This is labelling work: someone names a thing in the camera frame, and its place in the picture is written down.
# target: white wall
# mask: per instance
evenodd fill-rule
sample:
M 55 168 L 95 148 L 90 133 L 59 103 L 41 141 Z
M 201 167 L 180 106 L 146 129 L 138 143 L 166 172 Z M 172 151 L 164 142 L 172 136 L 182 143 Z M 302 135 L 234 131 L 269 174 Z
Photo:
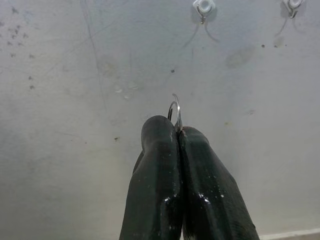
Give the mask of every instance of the white wall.
M 0 2 L 1 240 L 117 239 L 172 93 L 259 234 L 320 227 L 320 1 L 215 2 L 206 28 L 192 0 Z

